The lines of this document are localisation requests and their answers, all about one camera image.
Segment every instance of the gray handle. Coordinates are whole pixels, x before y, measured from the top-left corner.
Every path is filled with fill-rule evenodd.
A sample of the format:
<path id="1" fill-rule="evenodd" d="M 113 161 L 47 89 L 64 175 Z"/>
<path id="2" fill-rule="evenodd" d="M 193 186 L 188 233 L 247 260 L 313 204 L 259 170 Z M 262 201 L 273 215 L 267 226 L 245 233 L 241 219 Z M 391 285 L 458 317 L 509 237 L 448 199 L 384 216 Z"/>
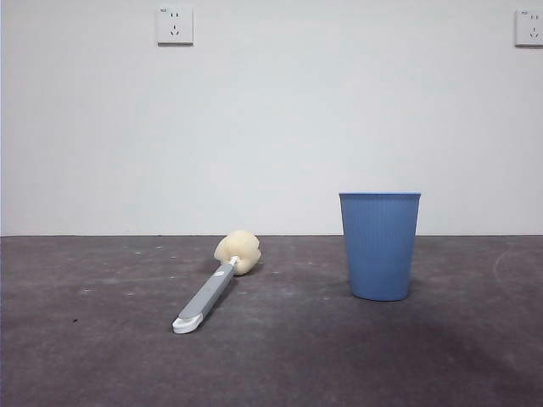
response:
<path id="1" fill-rule="evenodd" d="M 232 276 L 234 275 L 234 266 L 226 263 L 221 265 L 217 271 L 211 276 L 207 282 L 199 289 L 188 304 L 179 313 L 179 317 L 182 320 L 194 318 L 198 315 L 202 315 L 202 319 L 205 318 L 213 304 L 219 298 L 225 287 L 228 285 Z"/>

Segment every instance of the cup rim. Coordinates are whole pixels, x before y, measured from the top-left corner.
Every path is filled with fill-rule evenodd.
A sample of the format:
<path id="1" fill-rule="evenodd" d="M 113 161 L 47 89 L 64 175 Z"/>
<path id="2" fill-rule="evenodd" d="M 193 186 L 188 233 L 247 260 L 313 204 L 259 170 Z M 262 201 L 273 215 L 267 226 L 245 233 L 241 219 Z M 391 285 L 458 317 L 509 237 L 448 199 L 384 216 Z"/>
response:
<path id="1" fill-rule="evenodd" d="M 420 192 L 340 192 L 339 195 L 417 195 L 421 196 Z"/>

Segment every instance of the ribbed cup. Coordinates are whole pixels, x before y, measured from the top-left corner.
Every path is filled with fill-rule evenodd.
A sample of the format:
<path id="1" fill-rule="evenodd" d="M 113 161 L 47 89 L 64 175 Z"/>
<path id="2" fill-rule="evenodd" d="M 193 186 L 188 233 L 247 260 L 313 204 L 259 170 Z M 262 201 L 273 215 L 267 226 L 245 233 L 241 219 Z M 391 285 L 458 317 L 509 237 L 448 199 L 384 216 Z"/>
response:
<path id="1" fill-rule="evenodd" d="M 418 192 L 342 192 L 349 281 L 357 297 L 407 296 L 417 229 Z"/>

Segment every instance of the white handle end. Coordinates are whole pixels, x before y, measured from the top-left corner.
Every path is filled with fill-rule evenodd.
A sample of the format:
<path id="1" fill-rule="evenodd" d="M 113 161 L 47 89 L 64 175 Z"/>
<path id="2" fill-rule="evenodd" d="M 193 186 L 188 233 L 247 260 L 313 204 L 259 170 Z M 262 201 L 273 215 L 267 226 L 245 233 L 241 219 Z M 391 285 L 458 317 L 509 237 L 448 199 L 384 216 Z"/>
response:
<path id="1" fill-rule="evenodd" d="M 203 319 L 202 314 L 198 314 L 192 318 L 176 318 L 171 327 L 174 333 L 189 333 L 198 328 Z"/>

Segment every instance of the electrical socket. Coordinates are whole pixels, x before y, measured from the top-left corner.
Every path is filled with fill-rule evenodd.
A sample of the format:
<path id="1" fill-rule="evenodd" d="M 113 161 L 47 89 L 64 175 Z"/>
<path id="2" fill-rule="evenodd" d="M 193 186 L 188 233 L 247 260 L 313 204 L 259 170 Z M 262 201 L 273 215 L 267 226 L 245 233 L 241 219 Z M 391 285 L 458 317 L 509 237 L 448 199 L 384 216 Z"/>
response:
<path id="1" fill-rule="evenodd" d="M 164 7 L 156 14 L 156 37 L 160 44 L 193 44 L 193 9 Z"/>
<path id="2" fill-rule="evenodd" d="M 543 10 L 518 10 L 515 45 L 543 47 Z"/>

